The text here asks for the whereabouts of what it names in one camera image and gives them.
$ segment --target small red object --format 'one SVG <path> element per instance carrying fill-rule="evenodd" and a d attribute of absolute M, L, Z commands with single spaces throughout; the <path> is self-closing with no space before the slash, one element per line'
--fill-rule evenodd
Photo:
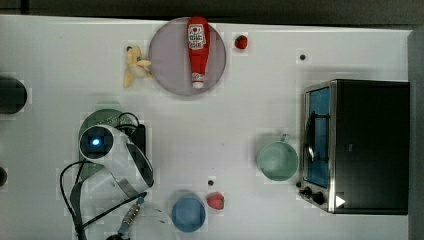
<path fill-rule="evenodd" d="M 202 88 L 206 64 L 209 58 L 210 45 L 210 30 L 206 19 L 202 17 L 192 17 L 188 20 L 187 44 L 193 87 Z"/>
<path fill-rule="evenodd" d="M 207 198 L 209 207 L 222 210 L 224 209 L 224 196 L 221 193 L 213 193 Z"/>
<path fill-rule="evenodd" d="M 247 37 L 240 35 L 235 42 L 235 46 L 238 49 L 245 49 L 247 47 Z"/>

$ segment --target toaster oven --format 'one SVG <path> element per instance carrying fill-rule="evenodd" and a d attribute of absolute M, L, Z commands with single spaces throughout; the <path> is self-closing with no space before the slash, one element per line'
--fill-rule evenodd
<path fill-rule="evenodd" d="M 302 128 L 304 200 L 335 214 L 408 213 L 408 82 L 309 87 Z"/>

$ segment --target oven knob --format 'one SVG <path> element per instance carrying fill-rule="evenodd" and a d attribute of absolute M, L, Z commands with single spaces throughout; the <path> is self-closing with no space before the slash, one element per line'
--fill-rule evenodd
<path fill-rule="evenodd" d="M 303 190 L 299 190 L 300 194 L 303 194 L 305 198 L 310 198 L 312 194 L 312 190 L 310 187 L 305 187 Z"/>
<path fill-rule="evenodd" d="M 314 193 L 312 194 L 312 200 L 318 205 L 322 205 L 325 202 L 324 194 L 322 194 L 322 192 Z"/>

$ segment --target ketchup bottle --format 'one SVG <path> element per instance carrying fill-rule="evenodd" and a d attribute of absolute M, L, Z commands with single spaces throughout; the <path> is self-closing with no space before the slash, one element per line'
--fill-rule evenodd
<path fill-rule="evenodd" d="M 188 55 L 191 63 L 193 88 L 203 88 L 206 64 L 209 57 L 210 32 L 208 21 L 192 17 L 187 23 Z"/>

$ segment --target black cup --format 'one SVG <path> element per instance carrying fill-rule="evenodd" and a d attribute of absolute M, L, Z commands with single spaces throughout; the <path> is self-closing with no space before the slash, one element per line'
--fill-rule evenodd
<path fill-rule="evenodd" d="M 0 187 L 6 183 L 7 180 L 7 172 L 4 168 L 0 167 Z"/>
<path fill-rule="evenodd" d="M 19 112 L 26 103 L 27 91 L 18 80 L 0 77 L 0 113 L 13 114 Z"/>

